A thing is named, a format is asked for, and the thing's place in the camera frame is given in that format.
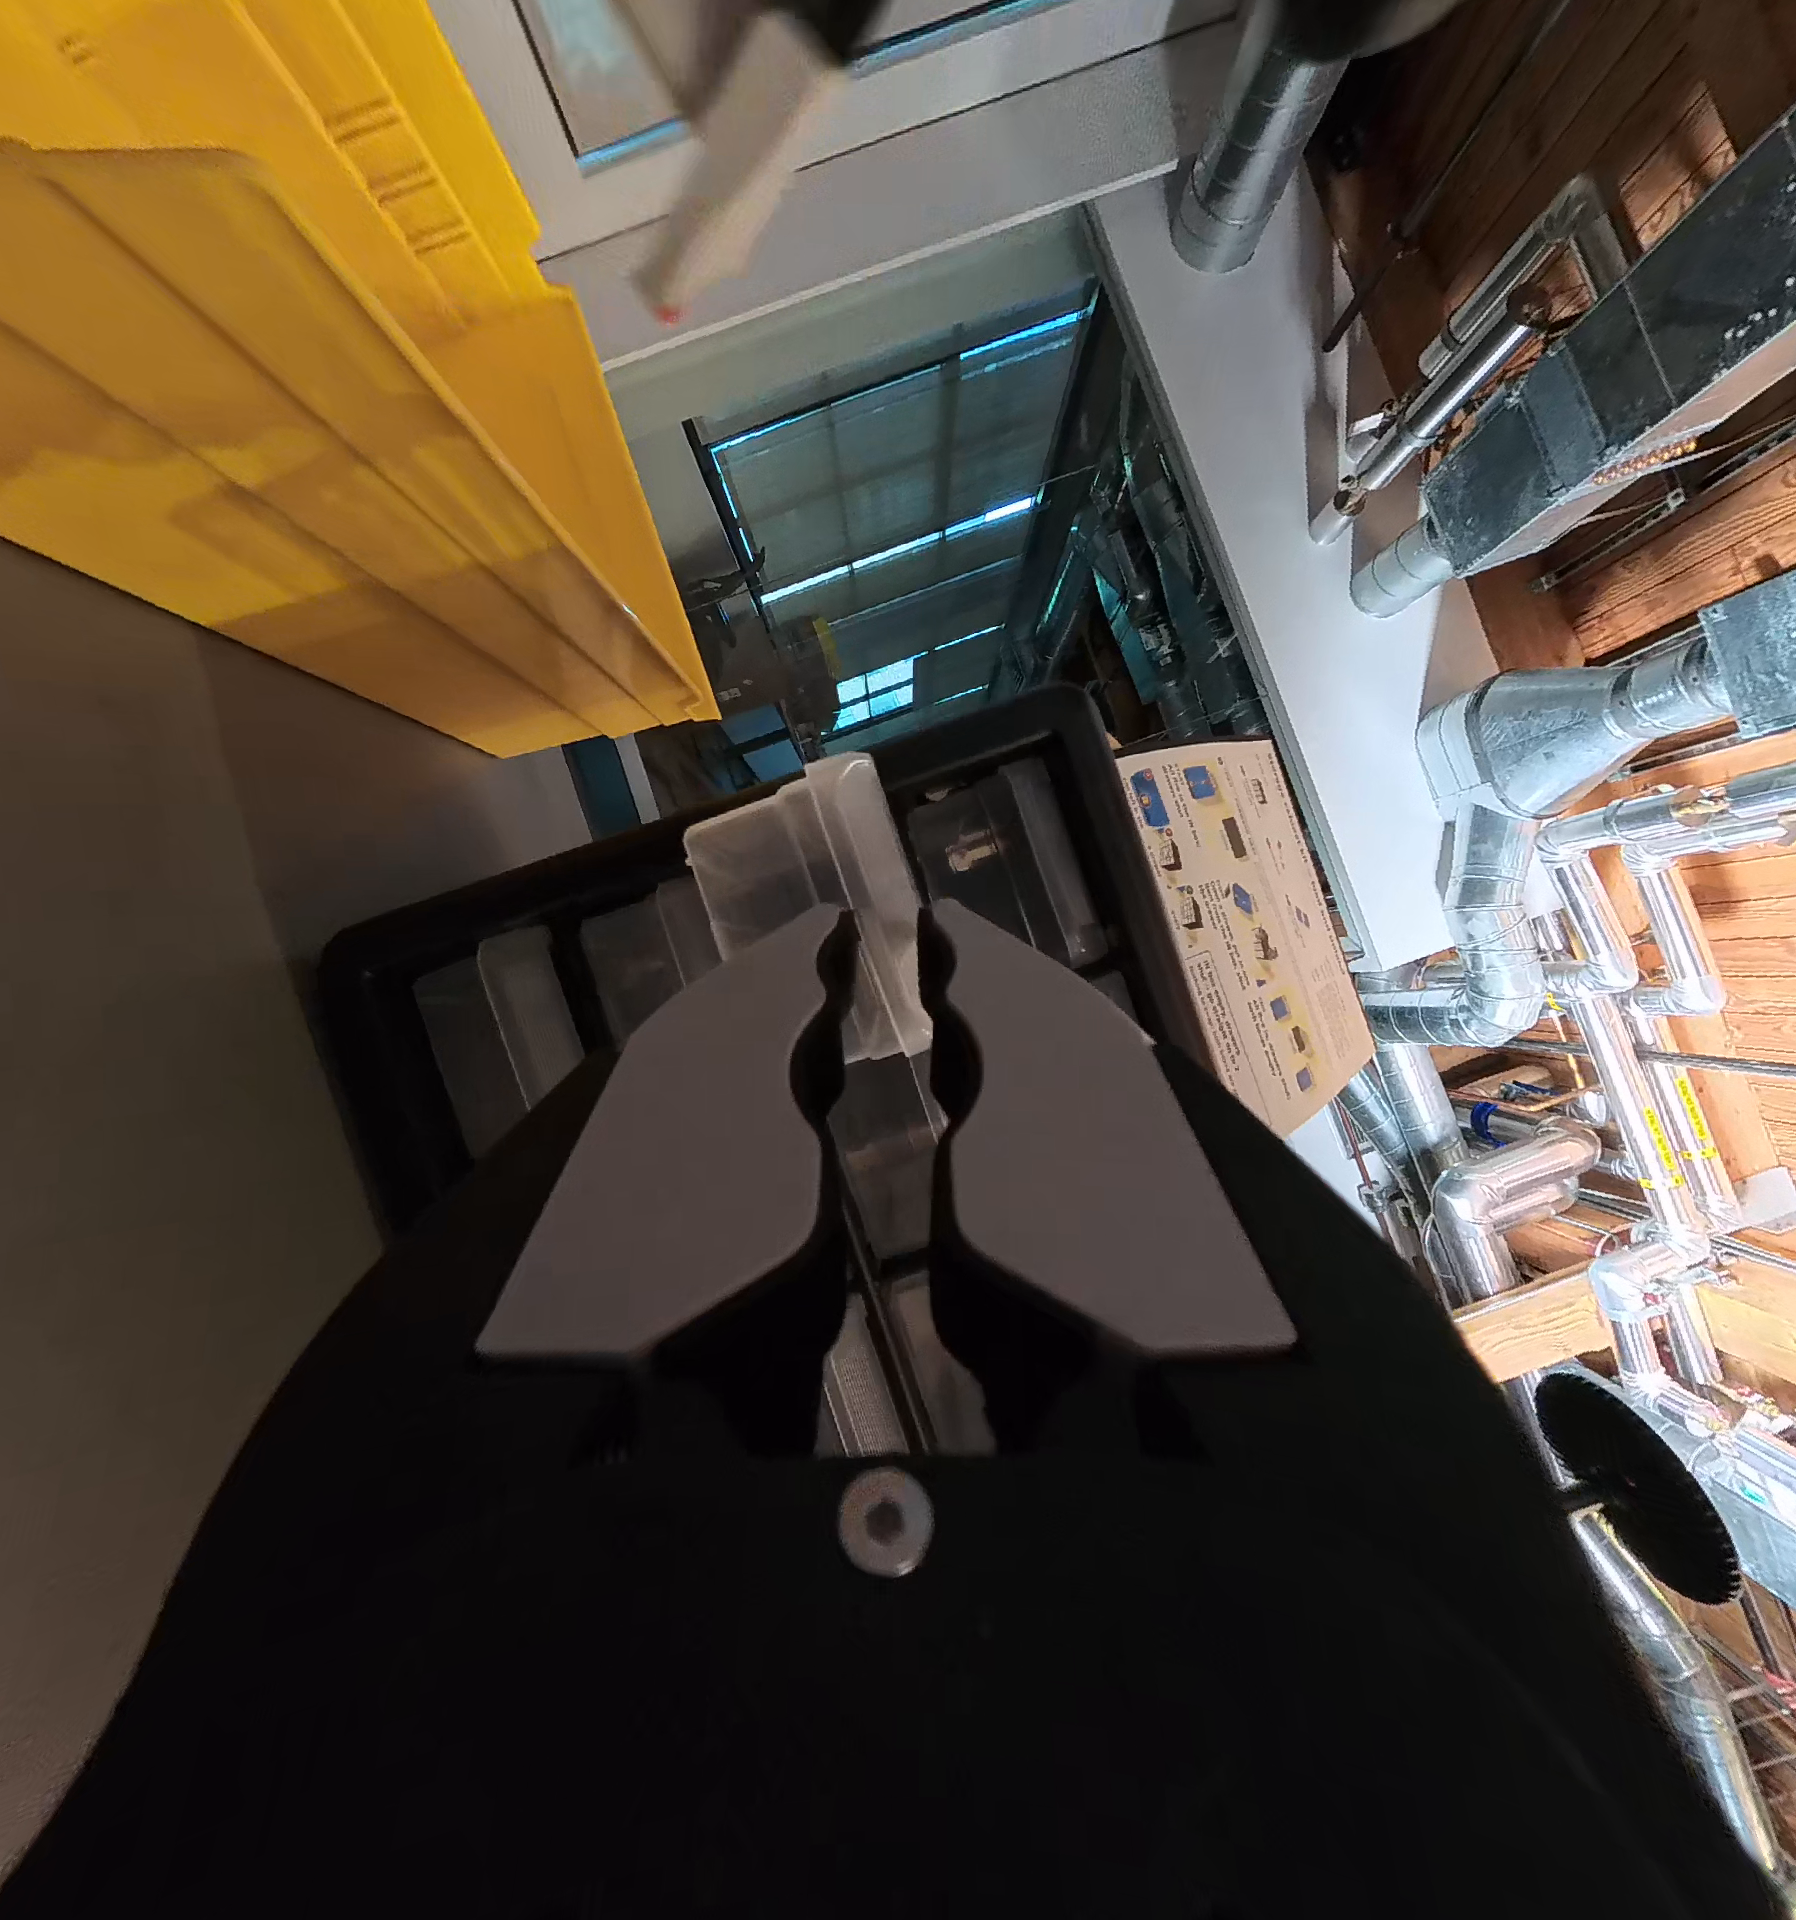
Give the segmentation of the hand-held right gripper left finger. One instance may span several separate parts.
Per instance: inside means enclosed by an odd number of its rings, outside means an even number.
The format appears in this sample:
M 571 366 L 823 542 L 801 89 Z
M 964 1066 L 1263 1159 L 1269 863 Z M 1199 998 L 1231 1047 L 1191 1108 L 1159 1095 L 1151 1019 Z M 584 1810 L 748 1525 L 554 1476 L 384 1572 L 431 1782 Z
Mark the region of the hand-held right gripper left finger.
M 656 1012 L 612 1068 L 476 1350 L 633 1364 L 839 1227 L 832 1111 L 856 920 L 807 911 Z

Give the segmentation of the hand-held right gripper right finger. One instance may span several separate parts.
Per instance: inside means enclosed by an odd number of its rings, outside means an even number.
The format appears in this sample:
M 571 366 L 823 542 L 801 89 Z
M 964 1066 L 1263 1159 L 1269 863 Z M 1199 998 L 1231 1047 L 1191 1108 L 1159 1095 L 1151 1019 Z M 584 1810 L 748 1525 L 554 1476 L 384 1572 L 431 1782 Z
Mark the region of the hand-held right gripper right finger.
M 1140 1362 L 1271 1360 L 1291 1313 L 1161 1063 L 1112 998 L 966 907 L 924 912 L 929 1274 Z

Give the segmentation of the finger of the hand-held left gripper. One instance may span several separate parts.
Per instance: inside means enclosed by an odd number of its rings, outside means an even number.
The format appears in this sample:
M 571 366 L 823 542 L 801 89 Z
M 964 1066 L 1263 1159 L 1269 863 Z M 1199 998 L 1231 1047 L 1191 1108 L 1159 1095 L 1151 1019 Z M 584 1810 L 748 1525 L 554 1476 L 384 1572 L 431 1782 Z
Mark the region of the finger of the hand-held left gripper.
M 657 321 L 683 321 L 748 263 L 876 19 L 874 2 L 634 6 L 694 140 L 686 181 L 637 276 Z

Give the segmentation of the black drawer cabinet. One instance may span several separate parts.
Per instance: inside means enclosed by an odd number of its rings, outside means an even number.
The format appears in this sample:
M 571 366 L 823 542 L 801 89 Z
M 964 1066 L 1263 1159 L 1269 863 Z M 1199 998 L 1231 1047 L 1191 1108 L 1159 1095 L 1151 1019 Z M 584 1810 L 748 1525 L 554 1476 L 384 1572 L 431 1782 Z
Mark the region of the black drawer cabinet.
M 1162 746 L 1165 733 L 1103 728 L 1099 702 L 1052 684 L 1016 700 L 977 704 L 885 740 L 854 737 L 877 764 L 900 832 L 921 807 L 948 801 L 1010 762 L 1051 776 L 1059 819 L 1084 887 L 1109 937 L 1109 957 L 1084 973 L 1123 977 L 1141 1027 L 1202 1066 L 1202 1040 L 1140 832 L 1112 758 Z M 645 935 L 590 957 L 583 929 L 641 908 L 662 884 L 686 879 L 686 830 L 774 794 L 791 776 L 718 794 L 653 822 L 531 863 L 500 877 L 395 908 L 338 933 L 314 977 L 334 1087 L 358 1132 L 375 1204 L 391 1230 L 411 1227 L 511 1129 L 483 1120 L 473 1070 L 504 1056 L 500 994 L 478 950 L 529 933 L 529 1012 L 545 1007 L 554 1058 L 584 1059 L 619 1047 L 639 979 L 653 973 Z

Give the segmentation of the clear plastic drawer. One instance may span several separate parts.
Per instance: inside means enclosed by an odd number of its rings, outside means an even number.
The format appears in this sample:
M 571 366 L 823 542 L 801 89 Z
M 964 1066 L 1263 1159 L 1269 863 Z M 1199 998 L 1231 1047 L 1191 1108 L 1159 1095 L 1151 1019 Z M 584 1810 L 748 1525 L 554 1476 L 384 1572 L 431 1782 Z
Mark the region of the clear plastic drawer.
M 847 1309 L 825 1362 L 821 1427 L 840 1453 L 932 1453 L 900 1299 L 921 1287 L 944 1115 L 932 1019 L 917 985 L 921 897 L 872 757 L 813 762 L 774 794 L 686 830 L 686 860 L 724 957 L 825 907 L 858 930 L 840 1023 L 844 1083 L 832 1143 L 844 1217 Z

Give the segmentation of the yellow plastic bin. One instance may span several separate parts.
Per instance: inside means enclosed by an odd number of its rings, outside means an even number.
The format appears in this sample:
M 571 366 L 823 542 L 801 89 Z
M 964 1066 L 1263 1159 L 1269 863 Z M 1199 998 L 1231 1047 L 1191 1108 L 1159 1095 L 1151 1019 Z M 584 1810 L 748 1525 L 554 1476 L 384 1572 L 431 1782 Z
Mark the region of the yellow plastic bin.
M 427 5 L 0 5 L 0 538 L 495 757 L 715 717 Z

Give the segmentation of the printed instruction sheet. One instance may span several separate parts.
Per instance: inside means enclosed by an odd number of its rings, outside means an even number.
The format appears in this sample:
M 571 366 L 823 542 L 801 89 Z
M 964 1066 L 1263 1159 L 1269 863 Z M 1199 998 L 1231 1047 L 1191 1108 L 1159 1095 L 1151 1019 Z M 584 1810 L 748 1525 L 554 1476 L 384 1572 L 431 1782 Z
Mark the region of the printed instruction sheet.
M 1280 1138 L 1375 1058 L 1271 741 L 1115 757 L 1214 1076 Z

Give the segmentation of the silver pipe bundle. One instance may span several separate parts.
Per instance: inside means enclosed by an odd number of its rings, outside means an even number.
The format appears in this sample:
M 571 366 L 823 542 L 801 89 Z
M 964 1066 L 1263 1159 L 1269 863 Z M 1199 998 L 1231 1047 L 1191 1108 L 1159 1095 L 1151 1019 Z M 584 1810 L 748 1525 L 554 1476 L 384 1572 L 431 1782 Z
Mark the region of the silver pipe bundle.
M 1454 957 L 1367 974 L 1377 1058 L 1345 1101 L 1427 1219 L 1468 1300 L 1510 1285 L 1511 1192 L 1569 1206 L 1599 1151 L 1559 1120 L 1474 1161 L 1436 1045 L 1502 1047 L 1558 1006 L 1580 1023 L 1649 1225 L 1606 1259 L 1627 1315 L 1694 1285 L 1737 1219 L 1727 1181 L 1701 1176 L 1686 1079 L 1659 1088 L 1639 1024 L 1719 1012 L 1721 983 L 1680 865 L 1758 843 L 1796 819 L 1796 761 L 1712 787 L 1658 790 L 1567 815 L 1644 746 L 1733 721 L 1796 731 L 1796 569 L 1701 613 L 1678 640 L 1601 667 L 1511 669 L 1423 719 L 1423 770 L 1448 812 L 1442 912 Z

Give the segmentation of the black round ribbed disc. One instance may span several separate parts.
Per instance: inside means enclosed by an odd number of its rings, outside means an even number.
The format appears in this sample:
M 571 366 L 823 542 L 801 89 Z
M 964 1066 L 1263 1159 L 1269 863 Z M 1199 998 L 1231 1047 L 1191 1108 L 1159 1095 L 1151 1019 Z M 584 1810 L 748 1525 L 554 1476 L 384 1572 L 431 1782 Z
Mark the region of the black round ribbed disc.
M 1534 1422 L 1566 1470 L 1566 1513 L 1597 1513 L 1653 1580 L 1701 1605 L 1742 1596 L 1739 1547 L 1704 1486 L 1633 1404 L 1567 1372 L 1534 1386 Z

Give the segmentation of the glass partition wall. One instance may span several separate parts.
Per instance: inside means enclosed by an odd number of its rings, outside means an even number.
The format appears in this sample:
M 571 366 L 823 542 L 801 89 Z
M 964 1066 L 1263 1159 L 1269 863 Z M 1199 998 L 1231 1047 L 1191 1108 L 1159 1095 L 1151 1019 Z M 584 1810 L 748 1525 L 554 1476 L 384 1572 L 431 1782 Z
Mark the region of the glass partition wall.
M 1038 541 L 1087 471 L 1098 306 L 1075 276 L 685 425 L 733 554 L 728 637 L 818 678 L 768 697 L 802 752 L 991 688 Z

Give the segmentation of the round metal duct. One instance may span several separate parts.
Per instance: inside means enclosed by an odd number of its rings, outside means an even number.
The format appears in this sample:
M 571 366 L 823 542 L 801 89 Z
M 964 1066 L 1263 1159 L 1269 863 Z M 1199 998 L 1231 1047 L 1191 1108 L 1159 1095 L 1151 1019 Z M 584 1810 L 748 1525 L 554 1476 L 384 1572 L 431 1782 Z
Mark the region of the round metal duct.
M 1212 127 L 1178 185 L 1170 234 L 1198 272 L 1254 260 L 1297 163 L 1355 61 L 1429 34 L 1451 2 L 1258 2 Z

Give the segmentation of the metal air duct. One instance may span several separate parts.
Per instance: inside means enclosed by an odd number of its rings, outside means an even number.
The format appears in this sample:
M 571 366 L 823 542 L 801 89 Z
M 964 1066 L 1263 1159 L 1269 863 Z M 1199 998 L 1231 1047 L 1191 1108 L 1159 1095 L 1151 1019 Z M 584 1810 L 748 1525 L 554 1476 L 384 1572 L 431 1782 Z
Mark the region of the metal air duct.
M 1661 1720 L 1753 1865 L 1796 1915 L 1796 1627 L 1746 1594 L 1701 1605 L 1659 1585 L 1597 1513 L 1569 1515 Z
M 1796 107 L 1510 391 L 1423 486 L 1434 580 L 1538 552 L 1671 444 L 1796 370 Z

